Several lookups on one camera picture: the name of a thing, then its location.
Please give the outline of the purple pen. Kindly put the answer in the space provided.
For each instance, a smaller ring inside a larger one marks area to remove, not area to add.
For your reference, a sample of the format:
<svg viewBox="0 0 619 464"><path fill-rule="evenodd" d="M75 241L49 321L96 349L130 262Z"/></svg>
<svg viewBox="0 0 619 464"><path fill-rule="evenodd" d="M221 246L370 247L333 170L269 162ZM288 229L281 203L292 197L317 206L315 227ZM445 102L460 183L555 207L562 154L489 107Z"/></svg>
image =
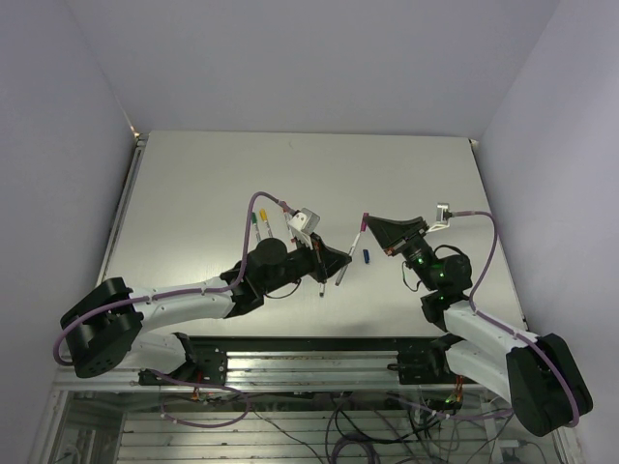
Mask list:
<svg viewBox="0 0 619 464"><path fill-rule="evenodd" d="M358 243L360 242L360 239L361 239L361 237L362 237L362 235L363 235L364 233L365 233L365 231L364 231L364 232L361 232L361 231L360 231L360 229L359 229L359 232L357 233L357 235L356 235L356 237L355 237L355 239L354 239L354 241L353 241L353 243L352 243L352 245L351 245L351 247L350 247L350 249L349 249L349 251L348 251L348 256L349 256L350 258L352 258L352 257L353 257L353 255L354 255L354 253L355 253L355 250L356 250L356 248L357 248L357 245L358 245ZM339 271L339 273L338 273L338 275L337 275L337 278L336 278L336 282L335 282L335 285L336 285L336 286L340 286L340 285L341 285L341 283L342 283L342 281L343 281L343 279L344 279L344 277L345 277L345 274L346 274L346 271L347 271L348 267L349 267L349 264L346 264L346 265L345 265L345 266L344 266L344 267L343 267L343 268Z"/></svg>

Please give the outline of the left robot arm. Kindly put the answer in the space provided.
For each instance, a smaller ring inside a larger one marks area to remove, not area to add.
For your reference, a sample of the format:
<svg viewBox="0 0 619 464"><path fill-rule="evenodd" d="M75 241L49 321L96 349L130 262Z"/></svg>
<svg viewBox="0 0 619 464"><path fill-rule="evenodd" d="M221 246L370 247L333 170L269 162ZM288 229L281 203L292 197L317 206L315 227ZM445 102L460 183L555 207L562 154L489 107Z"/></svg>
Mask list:
<svg viewBox="0 0 619 464"><path fill-rule="evenodd" d="M186 384L197 370L190 340L181 333L160 334L161 329L246 315L282 287L305 276L324 284L351 261L347 253L311 234L308 244L294 250L279 239L264 239L234 268L194 284L141 289L121 277L109 278L62 316L59 339L71 357L55 360L82 379L132 366L155 369Z"/></svg>

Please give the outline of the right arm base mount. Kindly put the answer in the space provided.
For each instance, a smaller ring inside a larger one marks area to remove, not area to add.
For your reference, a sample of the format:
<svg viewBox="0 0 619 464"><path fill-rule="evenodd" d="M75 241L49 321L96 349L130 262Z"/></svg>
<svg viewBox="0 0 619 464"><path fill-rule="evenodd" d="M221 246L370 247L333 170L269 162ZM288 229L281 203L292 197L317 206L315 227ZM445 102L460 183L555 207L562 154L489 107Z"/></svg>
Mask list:
<svg viewBox="0 0 619 464"><path fill-rule="evenodd" d="M446 352L462 338L450 333L438 338L397 338L397 360L387 365L401 385L450 384L456 375L448 367Z"/></svg>

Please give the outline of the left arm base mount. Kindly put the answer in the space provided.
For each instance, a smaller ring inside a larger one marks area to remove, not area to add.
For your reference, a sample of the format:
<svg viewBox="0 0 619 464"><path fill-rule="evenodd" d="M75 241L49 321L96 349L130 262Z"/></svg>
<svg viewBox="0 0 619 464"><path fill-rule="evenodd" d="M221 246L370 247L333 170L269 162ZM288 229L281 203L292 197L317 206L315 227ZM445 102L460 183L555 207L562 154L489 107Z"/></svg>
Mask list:
<svg viewBox="0 0 619 464"><path fill-rule="evenodd" d="M185 333L158 335L158 338L165 344L151 345L145 349L148 363L140 368L140 386L186 383L224 385L228 357L219 344Z"/></svg>

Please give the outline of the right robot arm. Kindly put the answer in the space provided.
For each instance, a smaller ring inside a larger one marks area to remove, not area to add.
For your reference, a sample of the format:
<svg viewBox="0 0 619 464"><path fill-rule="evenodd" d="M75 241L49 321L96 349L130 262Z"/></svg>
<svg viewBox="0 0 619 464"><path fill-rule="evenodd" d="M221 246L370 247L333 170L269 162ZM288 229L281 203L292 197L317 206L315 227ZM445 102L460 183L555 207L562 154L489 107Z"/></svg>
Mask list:
<svg viewBox="0 0 619 464"><path fill-rule="evenodd" d="M422 217L367 216L364 223L385 254L402 256L403 267L427 289L422 312L444 333L426 360L433 380L459 375L484 386L538 437L574 427L592 411L591 393L562 337L519 329L477 308L482 281L472 276L470 258L460 248L449 246L448 255L438 256L426 240L433 228Z"/></svg>

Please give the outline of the yellow pen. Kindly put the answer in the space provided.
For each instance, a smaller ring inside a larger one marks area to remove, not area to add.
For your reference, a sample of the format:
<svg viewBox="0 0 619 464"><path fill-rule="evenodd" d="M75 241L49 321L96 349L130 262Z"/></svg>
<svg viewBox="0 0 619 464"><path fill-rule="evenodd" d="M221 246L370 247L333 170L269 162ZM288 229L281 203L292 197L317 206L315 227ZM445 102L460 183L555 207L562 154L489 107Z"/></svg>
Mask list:
<svg viewBox="0 0 619 464"><path fill-rule="evenodd" d="M271 227L269 219L268 219L268 223L265 223L265 222L263 222L263 223L264 223L264 226L265 226L265 228L267 230L268 237L269 238L273 238L274 234L273 234L272 227Z"/></svg>

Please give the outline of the green pen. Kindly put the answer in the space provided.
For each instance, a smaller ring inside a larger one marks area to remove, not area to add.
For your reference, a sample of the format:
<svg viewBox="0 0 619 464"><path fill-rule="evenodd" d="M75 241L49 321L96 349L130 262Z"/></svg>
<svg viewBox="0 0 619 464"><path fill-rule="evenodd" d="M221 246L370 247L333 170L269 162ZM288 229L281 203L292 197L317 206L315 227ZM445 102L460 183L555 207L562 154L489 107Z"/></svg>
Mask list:
<svg viewBox="0 0 619 464"><path fill-rule="evenodd" d="M258 222L257 222L257 224L251 224L251 227L252 227L252 230L253 230L253 234L255 236L256 243L258 244L262 240L260 229L259 229L259 226L258 226Z"/></svg>

